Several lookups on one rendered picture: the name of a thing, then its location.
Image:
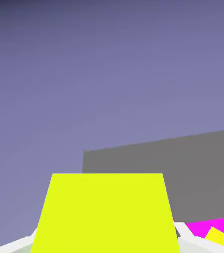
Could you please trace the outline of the white grey gripper right finger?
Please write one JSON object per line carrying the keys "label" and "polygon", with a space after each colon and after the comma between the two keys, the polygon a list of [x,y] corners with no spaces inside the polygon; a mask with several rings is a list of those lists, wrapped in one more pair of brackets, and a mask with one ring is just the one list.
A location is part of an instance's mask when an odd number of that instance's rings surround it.
{"label": "white grey gripper right finger", "polygon": [[194,236],[184,222],[174,222],[179,233],[180,253],[224,253],[224,246]]}

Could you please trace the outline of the white grey gripper left finger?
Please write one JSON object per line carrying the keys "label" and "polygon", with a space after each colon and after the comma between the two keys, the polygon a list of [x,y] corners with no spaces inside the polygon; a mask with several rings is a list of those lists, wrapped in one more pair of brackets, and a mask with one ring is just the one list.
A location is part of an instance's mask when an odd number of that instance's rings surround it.
{"label": "white grey gripper left finger", "polygon": [[37,228],[34,230],[31,236],[26,236],[6,245],[0,246],[0,253],[31,253],[36,232]]}

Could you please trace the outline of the small lime yellow cube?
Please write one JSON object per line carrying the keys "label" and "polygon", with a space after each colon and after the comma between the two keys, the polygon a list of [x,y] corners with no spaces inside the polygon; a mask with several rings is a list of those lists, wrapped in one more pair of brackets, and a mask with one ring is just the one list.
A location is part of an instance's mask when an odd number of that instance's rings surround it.
{"label": "small lime yellow cube", "polygon": [[31,253],[180,253],[160,173],[55,173]]}

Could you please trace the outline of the large magenta box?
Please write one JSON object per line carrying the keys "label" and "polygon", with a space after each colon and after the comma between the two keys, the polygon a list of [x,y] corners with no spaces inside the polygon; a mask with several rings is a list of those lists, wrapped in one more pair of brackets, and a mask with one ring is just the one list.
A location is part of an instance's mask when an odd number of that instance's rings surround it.
{"label": "large magenta box", "polygon": [[211,227],[224,233],[224,218],[185,223],[194,236],[205,238]]}

